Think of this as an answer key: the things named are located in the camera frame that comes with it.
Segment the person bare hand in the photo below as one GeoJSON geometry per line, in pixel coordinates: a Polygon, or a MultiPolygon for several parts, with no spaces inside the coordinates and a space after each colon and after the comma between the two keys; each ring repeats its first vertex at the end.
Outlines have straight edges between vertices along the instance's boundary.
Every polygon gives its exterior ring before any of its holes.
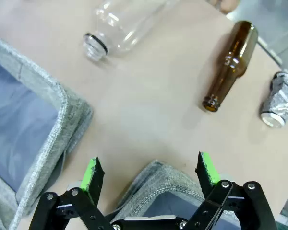
{"type": "Polygon", "coordinates": [[[206,1],[223,14],[228,14],[234,11],[240,3],[240,0],[206,0],[206,1]]]}

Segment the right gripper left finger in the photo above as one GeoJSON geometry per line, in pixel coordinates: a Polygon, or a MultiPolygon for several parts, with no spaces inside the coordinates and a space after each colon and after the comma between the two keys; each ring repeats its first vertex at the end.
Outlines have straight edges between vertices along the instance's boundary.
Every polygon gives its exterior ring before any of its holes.
{"type": "Polygon", "coordinates": [[[45,192],[39,199],[29,230],[65,230],[73,218],[79,218],[88,230],[114,230],[97,208],[104,174],[96,157],[90,160],[79,187],[62,195],[45,192]]]}

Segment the crushed silver can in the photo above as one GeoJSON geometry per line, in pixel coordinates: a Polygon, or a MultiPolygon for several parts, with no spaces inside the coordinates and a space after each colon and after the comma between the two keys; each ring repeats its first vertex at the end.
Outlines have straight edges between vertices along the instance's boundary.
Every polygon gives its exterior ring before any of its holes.
{"type": "Polygon", "coordinates": [[[288,73],[279,71],[270,83],[270,93],[260,110],[262,121],[272,128],[282,128],[288,120],[288,73]]]}

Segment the grey felt basket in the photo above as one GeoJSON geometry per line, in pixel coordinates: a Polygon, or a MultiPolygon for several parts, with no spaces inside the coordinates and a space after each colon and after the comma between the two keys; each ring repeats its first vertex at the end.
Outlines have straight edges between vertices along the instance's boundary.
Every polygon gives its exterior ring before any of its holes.
{"type": "Polygon", "coordinates": [[[107,217],[114,230],[186,230],[204,201],[200,182],[159,161],[149,163],[107,217]]]}
{"type": "Polygon", "coordinates": [[[0,40],[0,230],[17,230],[55,183],[92,116],[86,100],[0,40]]]}

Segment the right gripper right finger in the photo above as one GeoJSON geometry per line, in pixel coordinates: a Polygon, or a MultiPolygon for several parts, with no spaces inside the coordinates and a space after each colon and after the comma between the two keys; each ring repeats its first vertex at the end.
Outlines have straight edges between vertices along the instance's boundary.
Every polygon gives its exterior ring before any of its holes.
{"type": "Polygon", "coordinates": [[[206,152],[199,152],[197,173],[204,201],[186,223],[186,230],[212,230],[224,211],[233,211],[241,230],[277,230],[272,210],[261,185],[256,181],[243,186],[219,178],[206,152]]]}

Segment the brown glass bottle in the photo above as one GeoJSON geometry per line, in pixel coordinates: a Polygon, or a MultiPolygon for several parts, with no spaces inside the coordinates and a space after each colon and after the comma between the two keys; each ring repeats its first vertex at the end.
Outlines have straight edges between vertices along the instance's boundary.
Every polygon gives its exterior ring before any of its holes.
{"type": "Polygon", "coordinates": [[[202,102],[204,109],[218,111],[235,81],[246,72],[257,40],[258,31],[251,22],[238,21],[234,24],[219,72],[202,102]]]}

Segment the clear plastic bottle without label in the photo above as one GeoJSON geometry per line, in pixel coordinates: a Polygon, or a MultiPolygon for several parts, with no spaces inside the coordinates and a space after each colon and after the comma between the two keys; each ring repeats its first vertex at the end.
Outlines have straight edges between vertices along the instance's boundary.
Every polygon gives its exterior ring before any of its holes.
{"type": "Polygon", "coordinates": [[[84,35],[92,61],[130,51],[180,0],[103,0],[94,10],[95,31],[84,35]]]}

